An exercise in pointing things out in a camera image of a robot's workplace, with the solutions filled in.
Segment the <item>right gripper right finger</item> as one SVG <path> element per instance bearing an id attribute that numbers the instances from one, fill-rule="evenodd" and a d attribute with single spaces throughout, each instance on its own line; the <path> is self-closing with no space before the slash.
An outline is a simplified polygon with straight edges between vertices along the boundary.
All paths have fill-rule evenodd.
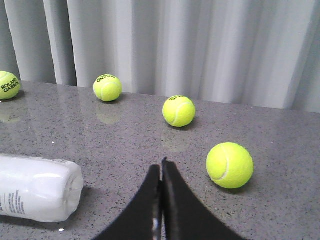
<path id="1" fill-rule="evenodd" d="M 184 181 L 176 164 L 162 160 L 162 206 L 168 240 L 241 240 L 214 216 Z"/>

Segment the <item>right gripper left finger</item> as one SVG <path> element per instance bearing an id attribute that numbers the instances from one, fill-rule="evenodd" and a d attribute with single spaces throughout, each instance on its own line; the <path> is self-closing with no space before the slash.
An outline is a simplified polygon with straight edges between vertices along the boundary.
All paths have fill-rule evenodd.
<path id="1" fill-rule="evenodd" d="M 152 165 L 140 189 L 96 240 L 160 239 L 160 167 Z"/>

